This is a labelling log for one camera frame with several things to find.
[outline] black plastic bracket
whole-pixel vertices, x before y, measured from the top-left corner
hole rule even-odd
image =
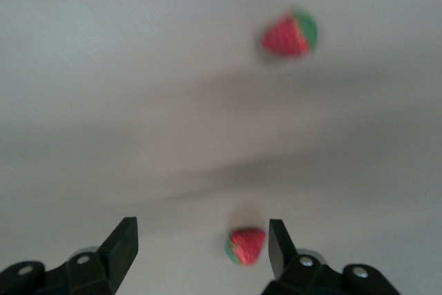
[[[275,280],[262,295],[400,295],[377,269],[347,265],[342,274],[298,254],[282,220],[270,220],[269,257]]]
[[[0,295],[113,295],[138,253],[137,218],[124,218],[96,252],[84,252],[45,272],[20,262],[0,273]]]

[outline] white surface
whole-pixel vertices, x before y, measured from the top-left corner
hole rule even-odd
[[[292,5],[317,51],[267,62]],[[137,216],[118,294],[260,294],[226,230],[282,218],[340,271],[440,294],[441,0],[0,0],[0,269]]]

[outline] metal screw head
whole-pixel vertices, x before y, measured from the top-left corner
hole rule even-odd
[[[84,264],[87,263],[88,261],[89,261],[89,256],[84,255],[77,259],[77,264]]]
[[[17,272],[17,274],[19,276],[24,276],[25,274],[28,274],[29,272],[31,272],[34,268],[30,265],[26,265],[24,267],[22,267],[21,269],[19,269],[19,271]]]
[[[357,275],[359,278],[368,278],[368,272],[360,266],[354,267],[353,273],[355,273],[355,275]]]
[[[307,266],[307,267],[313,266],[313,261],[309,257],[303,256],[300,258],[299,261],[304,266]]]

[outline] strawberry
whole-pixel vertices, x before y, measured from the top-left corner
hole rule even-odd
[[[227,253],[239,265],[250,266],[258,260],[265,240],[265,231],[257,228],[239,229],[230,234]]]
[[[316,23],[304,12],[287,13],[262,38],[262,46],[277,55],[299,57],[316,46]]]

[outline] screw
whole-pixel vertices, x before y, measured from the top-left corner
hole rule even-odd
[[[85,255],[77,259],[77,264],[84,264],[87,263],[88,261],[89,261],[89,256]]]
[[[356,266],[353,268],[353,273],[355,273],[355,275],[357,275],[359,278],[368,278],[368,272],[362,267]]]
[[[304,266],[307,266],[307,267],[313,266],[313,261],[306,256],[301,257],[299,261]]]
[[[28,274],[29,272],[31,272],[34,268],[30,265],[26,265],[25,267],[22,267],[21,269],[19,269],[19,271],[17,272],[17,274],[19,276],[24,276],[25,274]]]

